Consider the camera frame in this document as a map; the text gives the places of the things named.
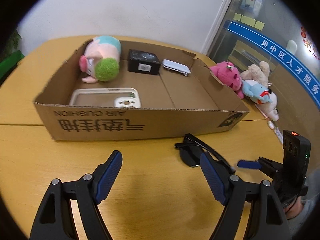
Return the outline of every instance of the blue poster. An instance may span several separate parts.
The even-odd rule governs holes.
[[[228,31],[252,42],[277,59],[309,93],[320,109],[320,84],[317,78],[294,55],[261,33],[236,22],[228,22]]]

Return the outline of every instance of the sticky note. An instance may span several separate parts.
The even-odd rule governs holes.
[[[236,13],[235,16],[233,17],[234,20],[240,21],[241,19],[241,14]]]
[[[257,21],[257,22],[256,22],[256,25],[255,25],[254,27],[255,27],[256,29],[262,31],[262,29],[263,29],[263,27],[264,27],[264,23]]]
[[[255,24],[256,20],[253,19],[253,18],[250,18],[250,17],[242,15],[241,16],[241,22],[244,23],[244,24],[247,24],[247,25],[250,25],[250,26],[254,27],[254,24]]]

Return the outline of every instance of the blue plush toy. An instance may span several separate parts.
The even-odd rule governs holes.
[[[266,102],[272,103],[268,89],[259,84],[257,81],[248,79],[243,80],[242,84],[242,92],[253,102],[259,105]]]

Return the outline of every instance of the plush toy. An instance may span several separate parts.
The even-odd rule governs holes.
[[[242,79],[238,69],[231,63],[223,61],[218,63],[216,66],[209,68],[212,75],[217,77],[223,84],[229,86],[234,90],[238,97],[244,98],[241,90]]]
[[[279,114],[278,114],[278,109],[276,109],[277,96],[275,93],[272,92],[271,89],[269,89],[269,95],[270,95],[270,99],[272,100],[272,103],[267,102],[265,104],[258,105],[258,107],[272,121],[278,121]]]
[[[242,80],[252,79],[257,81],[264,87],[268,87],[270,84],[268,83],[269,75],[270,75],[270,67],[269,64],[265,61],[260,62],[260,67],[257,65],[251,65],[248,67],[248,70],[245,70],[241,73]]]
[[[266,102],[272,103],[268,89],[255,80],[243,80],[242,92],[259,105]]]
[[[109,81],[119,73],[121,44],[111,36],[93,38],[80,57],[79,65],[82,72],[89,76],[82,79],[86,83]]]

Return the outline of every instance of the black box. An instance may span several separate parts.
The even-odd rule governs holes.
[[[129,50],[128,70],[136,73],[158,75],[161,63],[156,54],[140,51]]]

